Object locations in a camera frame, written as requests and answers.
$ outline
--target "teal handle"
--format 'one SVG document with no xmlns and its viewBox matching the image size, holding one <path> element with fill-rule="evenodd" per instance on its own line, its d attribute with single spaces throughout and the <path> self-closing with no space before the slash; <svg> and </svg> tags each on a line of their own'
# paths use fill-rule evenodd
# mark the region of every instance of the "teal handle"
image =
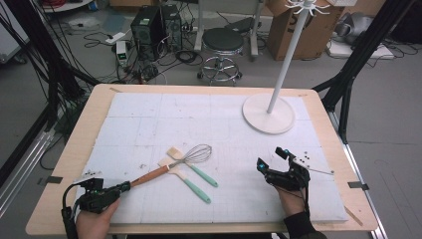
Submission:
<svg viewBox="0 0 422 239">
<path fill-rule="evenodd" d="M 196 193 L 196 195 L 198 195 L 202 200 L 204 200 L 206 203 L 211 203 L 211 198 L 204 192 L 202 191 L 199 187 L 197 187 L 195 184 L 193 184 L 193 182 L 191 182 L 189 179 L 184 179 L 183 180 L 189 187 L 190 189 L 192 189 L 192 191 L 194 191 Z"/>
<path fill-rule="evenodd" d="M 212 179 L 212 177 L 208 176 L 205 172 L 201 171 L 195 165 L 189 165 L 198 175 L 205 179 L 205 181 L 209 182 L 211 185 L 218 187 L 218 183 Z"/>
</svg>

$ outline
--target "stand base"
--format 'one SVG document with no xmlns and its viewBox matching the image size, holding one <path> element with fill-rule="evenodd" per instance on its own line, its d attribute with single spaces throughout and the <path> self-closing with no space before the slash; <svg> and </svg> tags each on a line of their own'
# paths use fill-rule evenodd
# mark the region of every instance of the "stand base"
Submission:
<svg viewBox="0 0 422 239">
<path fill-rule="evenodd" d="M 285 100 L 277 98 L 273 111 L 268 114 L 271 97 L 269 94 L 259 94 L 247 98 L 243 103 L 243 117 L 258 131 L 280 134 L 293 127 L 295 112 Z"/>
</svg>

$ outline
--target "sleeve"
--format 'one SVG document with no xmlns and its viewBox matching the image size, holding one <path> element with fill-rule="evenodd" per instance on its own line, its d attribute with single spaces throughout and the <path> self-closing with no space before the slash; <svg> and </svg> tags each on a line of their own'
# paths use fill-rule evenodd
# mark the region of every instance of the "sleeve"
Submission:
<svg viewBox="0 0 422 239">
<path fill-rule="evenodd" d="M 287 217 L 285 224 L 292 239 L 326 239 L 325 235 L 314 229 L 304 212 Z"/>
</svg>

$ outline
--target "finger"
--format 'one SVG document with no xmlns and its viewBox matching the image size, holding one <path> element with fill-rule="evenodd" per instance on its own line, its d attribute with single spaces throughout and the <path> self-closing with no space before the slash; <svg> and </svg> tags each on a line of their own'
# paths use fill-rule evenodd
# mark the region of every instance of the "finger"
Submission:
<svg viewBox="0 0 422 239">
<path fill-rule="evenodd" d="M 118 209 L 118 205 L 120 204 L 120 198 L 112 203 L 103 213 L 102 217 L 107 220 L 110 220 L 111 217 L 114 215 L 115 211 Z"/>
</svg>

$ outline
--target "metal stool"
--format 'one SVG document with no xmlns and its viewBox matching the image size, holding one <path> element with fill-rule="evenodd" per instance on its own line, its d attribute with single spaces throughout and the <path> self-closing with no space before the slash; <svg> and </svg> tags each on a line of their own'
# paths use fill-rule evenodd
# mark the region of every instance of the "metal stool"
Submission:
<svg viewBox="0 0 422 239">
<path fill-rule="evenodd" d="M 242 36 L 227 28 L 213 28 L 202 36 L 202 46 L 217 56 L 207 59 L 202 64 L 197 74 L 198 79 L 206 77 L 210 86 L 214 81 L 233 81 L 233 86 L 235 86 L 236 79 L 240 79 L 242 73 L 239 72 L 237 64 L 225 56 L 233 56 L 242 52 Z"/>
</svg>

